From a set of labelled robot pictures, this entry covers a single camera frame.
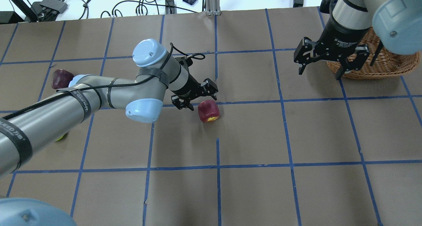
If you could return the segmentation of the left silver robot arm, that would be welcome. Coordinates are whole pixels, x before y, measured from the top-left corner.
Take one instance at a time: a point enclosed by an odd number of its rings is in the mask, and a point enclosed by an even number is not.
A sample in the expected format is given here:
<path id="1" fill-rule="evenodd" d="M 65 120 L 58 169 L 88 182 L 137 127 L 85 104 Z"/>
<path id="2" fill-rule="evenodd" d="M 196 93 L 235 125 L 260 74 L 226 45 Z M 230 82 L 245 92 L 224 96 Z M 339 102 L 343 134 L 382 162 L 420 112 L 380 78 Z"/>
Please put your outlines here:
<path id="1" fill-rule="evenodd" d="M 167 90 L 178 109 L 194 110 L 191 101 L 199 97 L 217 99 L 218 87 L 211 79 L 198 82 L 189 71 L 194 53 L 174 57 L 174 45 L 167 50 L 155 39 L 136 45 L 132 59 L 139 68 L 136 78 L 122 79 L 93 74 L 75 76 L 67 88 L 32 106 L 1 118 L 1 177 L 17 171 L 34 154 L 88 120 L 102 108 L 122 109 L 126 117 L 154 123 L 160 116 Z"/>

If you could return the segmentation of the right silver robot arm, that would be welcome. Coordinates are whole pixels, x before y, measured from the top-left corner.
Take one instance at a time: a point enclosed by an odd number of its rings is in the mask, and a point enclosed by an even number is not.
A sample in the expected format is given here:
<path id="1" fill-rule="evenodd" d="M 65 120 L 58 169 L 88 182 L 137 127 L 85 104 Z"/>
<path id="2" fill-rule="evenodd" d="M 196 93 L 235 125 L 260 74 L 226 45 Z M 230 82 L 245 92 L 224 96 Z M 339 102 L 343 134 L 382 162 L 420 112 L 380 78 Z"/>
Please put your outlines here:
<path id="1" fill-rule="evenodd" d="M 396 55 L 421 51 L 421 0 L 323 0 L 320 11 L 330 16 L 320 38 L 303 37 L 294 52 L 299 74 L 320 60 L 339 63 L 336 79 L 359 71 L 370 56 L 361 44 L 370 28 L 380 39 L 372 62 L 383 48 Z"/>

